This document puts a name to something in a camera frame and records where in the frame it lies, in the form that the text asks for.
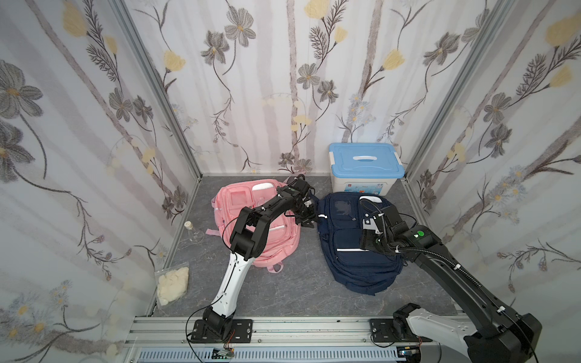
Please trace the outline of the navy blue backpack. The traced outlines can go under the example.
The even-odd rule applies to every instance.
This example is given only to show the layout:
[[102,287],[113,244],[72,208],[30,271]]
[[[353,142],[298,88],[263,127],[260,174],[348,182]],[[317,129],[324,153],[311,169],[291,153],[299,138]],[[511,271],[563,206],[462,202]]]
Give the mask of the navy blue backpack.
[[336,192],[318,203],[318,233],[325,261],[335,279],[348,290],[374,296],[387,290],[402,272],[400,257],[389,257],[361,247],[364,219],[369,212],[360,204],[392,205],[386,198],[355,192]]

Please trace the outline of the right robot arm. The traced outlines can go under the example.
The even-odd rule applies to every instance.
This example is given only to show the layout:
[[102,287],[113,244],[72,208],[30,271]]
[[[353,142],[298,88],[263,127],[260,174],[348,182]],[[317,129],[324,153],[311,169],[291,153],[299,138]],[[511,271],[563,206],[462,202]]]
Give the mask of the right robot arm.
[[525,362],[536,358],[542,325],[520,314],[484,287],[425,225],[413,228],[394,205],[380,208],[367,199],[361,247],[416,264],[436,281],[469,318],[461,325],[409,303],[393,315],[398,337],[413,334],[454,349],[472,362]]

